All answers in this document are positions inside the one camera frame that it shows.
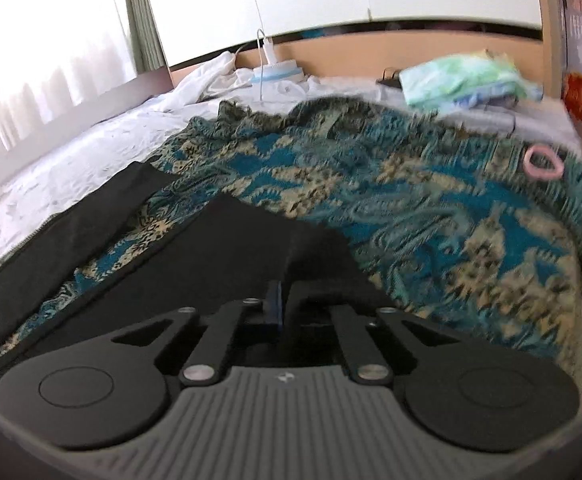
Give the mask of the teal paisley bedspread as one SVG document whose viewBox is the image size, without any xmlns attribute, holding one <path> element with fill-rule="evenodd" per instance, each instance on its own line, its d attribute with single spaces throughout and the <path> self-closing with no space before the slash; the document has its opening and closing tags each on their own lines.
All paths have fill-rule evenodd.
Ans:
<svg viewBox="0 0 582 480">
<path fill-rule="evenodd" d="M 582 162 L 557 145 L 561 177 L 526 174 L 546 156 L 513 136 L 478 133 L 348 96 L 268 115 L 224 101 L 146 164 L 172 174 L 98 255 L 0 343 L 0 365 L 75 292 L 90 289 L 225 193 L 342 234 L 390 306 L 522 350 L 574 372 L 582 302 Z"/>
</svg>

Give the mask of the white bed sheet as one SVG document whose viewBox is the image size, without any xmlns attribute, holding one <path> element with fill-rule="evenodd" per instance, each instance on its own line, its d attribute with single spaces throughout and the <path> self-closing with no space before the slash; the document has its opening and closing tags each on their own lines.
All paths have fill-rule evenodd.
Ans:
<svg viewBox="0 0 582 480">
<path fill-rule="evenodd" d="M 0 262 L 33 235 L 49 218 L 95 191 L 131 162 L 143 162 L 195 116 L 213 118 L 223 100 L 268 114 L 285 114 L 297 103 L 320 96 L 359 96 L 405 112 L 402 92 L 371 79 L 310 76 L 250 84 L 198 103 L 169 104 L 169 92 L 89 128 L 68 144 L 23 169 L 2 187 L 0 199 Z"/>
</svg>

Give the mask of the green folded clothes pile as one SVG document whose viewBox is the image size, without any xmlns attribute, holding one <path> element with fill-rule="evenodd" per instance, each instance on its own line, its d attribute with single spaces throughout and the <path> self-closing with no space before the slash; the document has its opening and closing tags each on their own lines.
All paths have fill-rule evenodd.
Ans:
<svg viewBox="0 0 582 480">
<path fill-rule="evenodd" d="M 398 80 L 408 106 L 436 112 L 544 97 L 541 85 L 525 79 L 508 55 L 489 50 L 434 58 L 401 70 Z"/>
</svg>

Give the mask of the crumpled white cloth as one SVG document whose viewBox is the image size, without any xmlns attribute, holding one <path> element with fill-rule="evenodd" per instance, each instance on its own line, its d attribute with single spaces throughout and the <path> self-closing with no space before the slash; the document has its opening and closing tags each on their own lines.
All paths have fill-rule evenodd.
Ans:
<svg viewBox="0 0 582 480">
<path fill-rule="evenodd" d="M 172 73 L 174 89 L 169 92 L 169 104 L 181 107 L 249 87 L 254 70 L 238 68 L 236 58 L 236 54 L 224 51 L 210 61 Z"/>
</svg>

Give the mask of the green curtain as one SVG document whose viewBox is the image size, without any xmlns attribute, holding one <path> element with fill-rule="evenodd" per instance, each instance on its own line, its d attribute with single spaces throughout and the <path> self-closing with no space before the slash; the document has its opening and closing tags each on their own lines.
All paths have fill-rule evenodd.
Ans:
<svg viewBox="0 0 582 480">
<path fill-rule="evenodd" d="M 157 25 L 149 0 L 125 0 L 136 72 L 153 72 L 166 66 Z"/>
</svg>

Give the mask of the blue white round container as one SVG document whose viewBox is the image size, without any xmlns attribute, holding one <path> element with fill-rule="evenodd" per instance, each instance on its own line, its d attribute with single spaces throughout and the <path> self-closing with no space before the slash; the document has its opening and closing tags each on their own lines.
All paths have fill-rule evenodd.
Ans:
<svg viewBox="0 0 582 480">
<path fill-rule="evenodd" d="M 281 80 L 302 81 L 304 70 L 294 60 L 281 61 L 274 64 L 265 64 L 253 70 L 252 84 L 263 84 Z"/>
</svg>

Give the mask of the wooden headboard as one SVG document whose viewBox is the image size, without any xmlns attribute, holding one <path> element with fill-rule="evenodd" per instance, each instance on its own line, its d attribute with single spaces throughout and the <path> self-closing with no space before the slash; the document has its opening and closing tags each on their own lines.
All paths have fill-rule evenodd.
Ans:
<svg viewBox="0 0 582 480">
<path fill-rule="evenodd" d="M 366 78 L 377 78 L 387 68 L 482 50 L 508 55 L 523 77 L 541 84 L 546 96 L 560 98 L 562 64 L 551 58 L 559 51 L 549 40 L 429 29 L 357 32 L 286 41 L 275 47 L 278 58 L 293 58 L 308 75 Z"/>
</svg>

